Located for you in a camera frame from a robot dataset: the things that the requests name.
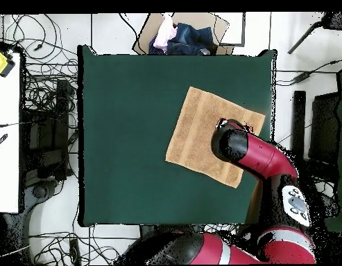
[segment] green tabletop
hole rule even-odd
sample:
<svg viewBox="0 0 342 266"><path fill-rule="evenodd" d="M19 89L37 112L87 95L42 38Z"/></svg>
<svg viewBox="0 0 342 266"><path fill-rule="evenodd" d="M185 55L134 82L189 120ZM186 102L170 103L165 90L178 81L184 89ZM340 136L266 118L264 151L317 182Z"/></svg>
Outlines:
<svg viewBox="0 0 342 266"><path fill-rule="evenodd" d="M95 55L83 46L79 52L83 224L244 222L252 175L245 172L238 188L230 188L166 162L166 150L190 86L265 114L260 136L269 140L274 51L261 57Z"/></svg>

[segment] tan towel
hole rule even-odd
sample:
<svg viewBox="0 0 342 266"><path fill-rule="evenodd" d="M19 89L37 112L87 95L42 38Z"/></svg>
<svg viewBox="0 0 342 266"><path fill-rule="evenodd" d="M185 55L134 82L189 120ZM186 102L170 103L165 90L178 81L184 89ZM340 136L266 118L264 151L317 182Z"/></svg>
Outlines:
<svg viewBox="0 0 342 266"><path fill-rule="evenodd" d="M166 152L166 161L201 172L236 188L243 170L212 153L211 139L220 118L231 118L261 131L264 115L252 112L214 94L190 87Z"/></svg>

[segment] blue fabric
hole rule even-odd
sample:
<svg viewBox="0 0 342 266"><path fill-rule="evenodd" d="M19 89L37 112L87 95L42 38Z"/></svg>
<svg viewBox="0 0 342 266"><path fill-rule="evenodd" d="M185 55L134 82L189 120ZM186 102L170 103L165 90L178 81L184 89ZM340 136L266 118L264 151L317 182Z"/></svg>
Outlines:
<svg viewBox="0 0 342 266"><path fill-rule="evenodd" d="M150 42L150 46L148 48L148 54L149 55L166 55L166 53L162 49L155 48L153 46L153 44L155 43L156 37L157 35Z"/></svg>
<svg viewBox="0 0 342 266"><path fill-rule="evenodd" d="M188 24L178 24L177 35L167 43L168 55L204 55L214 46L210 27L196 30Z"/></svg>

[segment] cardboard box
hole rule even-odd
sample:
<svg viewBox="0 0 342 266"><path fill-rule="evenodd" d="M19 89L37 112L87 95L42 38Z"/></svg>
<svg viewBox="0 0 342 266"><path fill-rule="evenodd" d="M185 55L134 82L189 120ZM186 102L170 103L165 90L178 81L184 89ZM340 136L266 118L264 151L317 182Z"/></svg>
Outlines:
<svg viewBox="0 0 342 266"><path fill-rule="evenodd" d="M219 42L223 39L229 23L224 19L212 15L208 12L175 12L172 16L173 23L178 25L179 23L189 24L196 30L200 28L212 28L213 42L219 45ZM148 54L148 47L150 41L157 35L158 29L164 21L163 16L160 13L150 13L144 23L144 26L139 34L138 42L136 41L133 46L133 51L138 54L144 54L145 51ZM216 52L217 55L232 54L233 46L219 46Z"/></svg>

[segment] clothing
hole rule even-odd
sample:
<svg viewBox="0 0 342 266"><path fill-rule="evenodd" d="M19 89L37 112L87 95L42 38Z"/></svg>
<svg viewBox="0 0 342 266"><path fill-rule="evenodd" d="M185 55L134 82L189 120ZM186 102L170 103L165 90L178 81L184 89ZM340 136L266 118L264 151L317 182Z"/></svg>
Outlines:
<svg viewBox="0 0 342 266"><path fill-rule="evenodd" d="M155 48L153 46L156 37L157 37L157 35L155 37L153 37L153 39L150 42L150 45L148 47L148 54L149 55L166 55L166 53L162 49L158 49L158 48Z"/></svg>
<svg viewBox="0 0 342 266"><path fill-rule="evenodd" d="M168 55L209 55L216 45L210 27L196 30L188 24L178 24L177 34L168 41Z"/></svg>
<svg viewBox="0 0 342 266"><path fill-rule="evenodd" d="M157 37L153 46L155 48L162 49L165 53L167 51L167 42L173 39L177 34L177 28L173 27L172 17L168 14L164 15L164 21L162 22Z"/></svg>

